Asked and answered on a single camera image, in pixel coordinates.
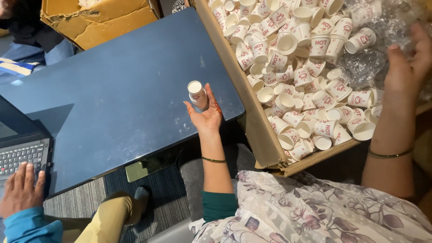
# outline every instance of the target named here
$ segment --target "table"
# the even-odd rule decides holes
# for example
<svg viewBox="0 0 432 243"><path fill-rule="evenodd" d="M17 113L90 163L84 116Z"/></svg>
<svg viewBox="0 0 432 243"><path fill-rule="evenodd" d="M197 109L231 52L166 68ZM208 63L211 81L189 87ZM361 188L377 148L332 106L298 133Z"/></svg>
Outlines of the table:
<svg viewBox="0 0 432 243"><path fill-rule="evenodd" d="M197 133L187 84L209 82L226 121L245 109L194 8L46 67L0 94L55 137L49 197Z"/></svg>

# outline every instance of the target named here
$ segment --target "beige trousers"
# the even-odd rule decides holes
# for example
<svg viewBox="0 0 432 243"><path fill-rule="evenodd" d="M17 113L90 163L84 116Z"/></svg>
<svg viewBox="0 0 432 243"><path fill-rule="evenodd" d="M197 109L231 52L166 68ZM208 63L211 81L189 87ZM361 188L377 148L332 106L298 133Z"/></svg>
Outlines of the beige trousers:
<svg viewBox="0 0 432 243"><path fill-rule="evenodd" d="M105 198L93 219L48 215L45 218L49 223L56 220L62 222L62 243L117 243L123 226L138 223L143 211L140 201L126 192L116 192Z"/></svg>

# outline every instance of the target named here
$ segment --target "laptop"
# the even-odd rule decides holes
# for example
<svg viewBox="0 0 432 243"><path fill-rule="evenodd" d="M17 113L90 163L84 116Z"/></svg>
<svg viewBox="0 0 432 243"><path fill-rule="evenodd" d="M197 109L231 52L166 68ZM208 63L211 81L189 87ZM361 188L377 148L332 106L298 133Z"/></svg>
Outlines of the laptop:
<svg viewBox="0 0 432 243"><path fill-rule="evenodd" d="M24 161L34 164L36 183L39 171L49 172L53 146L50 134L0 96L1 187Z"/></svg>

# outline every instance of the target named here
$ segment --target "laptop screen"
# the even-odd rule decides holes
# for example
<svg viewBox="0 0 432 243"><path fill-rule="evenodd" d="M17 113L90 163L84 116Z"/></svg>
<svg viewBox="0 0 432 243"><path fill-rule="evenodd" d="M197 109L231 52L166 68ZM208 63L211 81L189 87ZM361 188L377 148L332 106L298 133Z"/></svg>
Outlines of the laptop screen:
<svg viewBox="0 0 432 243"><path fill-rule="evenodd" d="M1 143L41 134L41 130L20 110L0 96L0 148Z"/></svg>

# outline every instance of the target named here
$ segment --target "floral fabric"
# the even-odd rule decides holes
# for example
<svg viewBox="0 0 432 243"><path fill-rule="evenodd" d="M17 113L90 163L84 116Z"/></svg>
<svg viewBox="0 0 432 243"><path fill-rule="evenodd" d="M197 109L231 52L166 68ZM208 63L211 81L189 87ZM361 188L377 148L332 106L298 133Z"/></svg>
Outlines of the floral fabric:
<svg viewBox="0 0 432 243"><path fill-rule="evenodd" d="M237 174L235 216L192 227L193 243L432 243L432 226L413 204L306 172L277 178Z"/></svg>

